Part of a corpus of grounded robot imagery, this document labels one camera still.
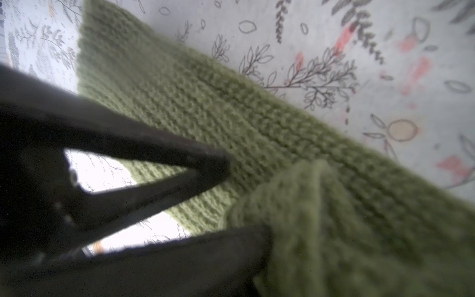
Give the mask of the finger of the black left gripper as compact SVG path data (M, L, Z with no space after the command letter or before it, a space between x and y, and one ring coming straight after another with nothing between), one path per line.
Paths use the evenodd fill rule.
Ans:
M182 174L142 186L91 194L92 237L85 243L195 197L230 174L230 156L223 150L152 128L2 66L1 174L7 173L10 148L40 144L184 168Z
M1 278L5 297L254 297L267 263L264 225L208 233L88 259L54 261Z

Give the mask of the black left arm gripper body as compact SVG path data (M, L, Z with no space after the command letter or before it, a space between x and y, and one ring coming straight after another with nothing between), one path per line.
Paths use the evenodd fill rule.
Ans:
M1 268L81 271L93 197L71 180L63 144L12 147L1 174Z

